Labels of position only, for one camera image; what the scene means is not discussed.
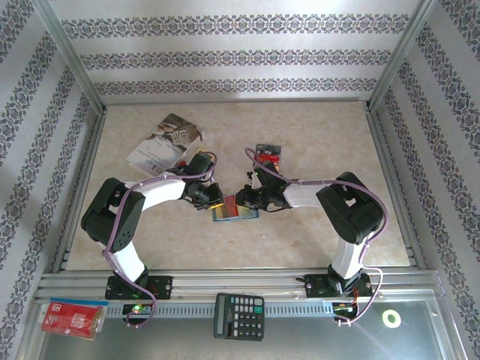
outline aluminum frame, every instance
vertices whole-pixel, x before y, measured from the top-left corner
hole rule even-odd
[[[55,38],[62,54],[79,80],[88,99],[94,104],[101,116],[97,123],[94,134],[93,146],[88,150],[85,169],[80,179],[80,188],[75,201],[75,209],[68,219],[67,231],[61,240],[60,254],[55,263],[55,274],[44,274],[40,280],[32,305],[28,313],[28,322],[20,344],[18,359],[38,359],[41,356],[44,333],[41,331],[42,310],[50,301],[51,297],[66,297],[75,299],[104,299],[104,291],[107,278],[112,274],[110,271],[62,271],[62,263],[65,260],[65,252],[71,246],[77,222],[80,219],[83,198],[89,176],[92,171],[98,143],[100,142],[106,111],[95,86],[86,73],[80,58],[78,57],[70,39],[65,34],[61,23],[56,17],[50,3],[47,0],[32,0],[35,9],[40,14],[49,32]],[[442,349],[445,359],[466,359],[463,345],[450,313],[445,294],[436,271],[425,269],[425,263],[421,256],[411,220],[401,198],[401,190],[398,180],[386,149],[385,140],[378,128],[378,121],[374,110],[389,87],[401,62],[413,44],[416,35],[425,23],[428,14],[436,0],[422,0],[410,20],[403,37],[392,54],[387,66],[382,72],[379,81],[373,90],[372,96],[365,105],[365,114],[372,134],[376,152],[379,156],[382,171],[388,186],[388,192],[394,203],[395,212],[406,242],[406,250],[410,258],[410,267],[383,268],[385,272],[384,285],[376,302],[426,302],[430,313],[434,331]],[[265,296],[267,302],[276,304],[306,304],[318,302],[307,299],[303,289],[303,283],[296,280],[298,276],[306,274],[325,274],[324,268],[249,268],[249,269],[219,269],[198,271],[151,271],[152,275],[169,275],[174,277],[172,299],[158,301],[162,304],[203,304],[211,305],[215,302],[215,296],[219,292],[251,293]],[[369,274],[372,284],[378,284],[378,274]],[[330,298],[329,301],[341,300]],[[366,298],[360,298],[360,302],[366,302]],[[111,301],[111,307],[133,303],[138,301]]]
[[[298,277],[311,273],[325,274],[324,268],[255,268],[198,271],[152,271],[152,275],[173,276],[172,298],[157,301],[157,305],[211,305],[219,292],[248,293],[265,297],[265,302],[275,305],[310,305],[321,301],[342,301],[342,298],[307,298],[304,284]],[[18,359],[39,359],[44,342],[41,331],[42,310],[50,297],[104,300],[107,278],[110,271],[63,271],[60,274],[44,274],[33,299],[28,316],[28,325],[20,344]],[[369,271],[373,286],[379,276]],[[368,298],[360,298],[365,303]],[[436,271],[414,268],[385,268],[384,283],[377,302],[425,302],[430,321],[444,359],[466,359],[452,315],[449,312],[443,288]],[[110,308],[141,301],[109,301]],[[111,311],[109,317],[120,317]],[[194,318],[194,314],[179,316]]]

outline small card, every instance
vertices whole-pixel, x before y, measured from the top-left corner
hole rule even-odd
[[[256,219],[260,217],[258,210],[250,210],[235,204],[235,195],[223,196],[224,204],[212,209],[214,223]]]

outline white wall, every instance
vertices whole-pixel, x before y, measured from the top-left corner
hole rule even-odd
[[[0,11],[0,359],[12,359],[96,114],[31,4],[0,0]]]
[[[480,359],[479,26],[479,1],[439,2],[377,113],[469,359]]]
[[[419,0],[58,0],[107,104],[367,100]]]

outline red card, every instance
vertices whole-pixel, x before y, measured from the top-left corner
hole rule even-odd
[[[260,163],[264,161],[270,161],[275,165],[275,167],[278,167],[278,164],[280,163],[279,155],[257,154],[256,156],[259,159]]]
[[[42,330],[55,334],[93,339],[100,322],[102,307],[52,302],[43,319]]]

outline beige tabletop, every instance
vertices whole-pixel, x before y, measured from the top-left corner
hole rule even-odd
[[[408,266],[409,261],[374,148],[362,103],[195,103],[109,108],[88,183],[82,215],[105,179],[145,176],[125,158],[169,113],[205,129],[203,148],[217,154],[215,181],[224,194],[248,183],[244,147],[282,146],[280,172],[302,180],[333,179],[351,171],[390,211],[384,235],[370,247],[366,265]],[[326,267],[338,235],[320,208],[260,213],[255,220],[214,223],[212,211],[183,201],[142,213],[133,238],[149,269]],[[77,227],[67,270],[103,270],[100,247]]]

